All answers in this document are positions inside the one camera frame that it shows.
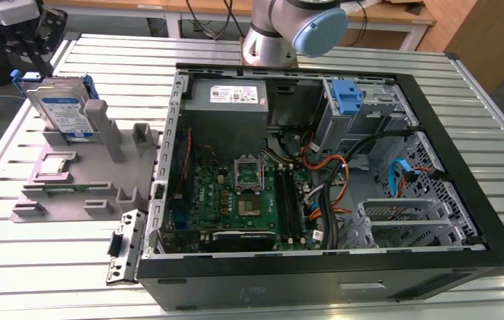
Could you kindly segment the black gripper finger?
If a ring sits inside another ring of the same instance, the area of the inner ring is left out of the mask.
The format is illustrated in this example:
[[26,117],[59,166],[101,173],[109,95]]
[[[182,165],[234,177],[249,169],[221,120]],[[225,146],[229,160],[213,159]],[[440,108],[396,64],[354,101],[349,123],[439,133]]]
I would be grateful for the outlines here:
[[21,54],[22,60],[34,65],[41,76],[51,77],[54,68],[42,53],[43,51],[35,42],[23,42],[23,52]]

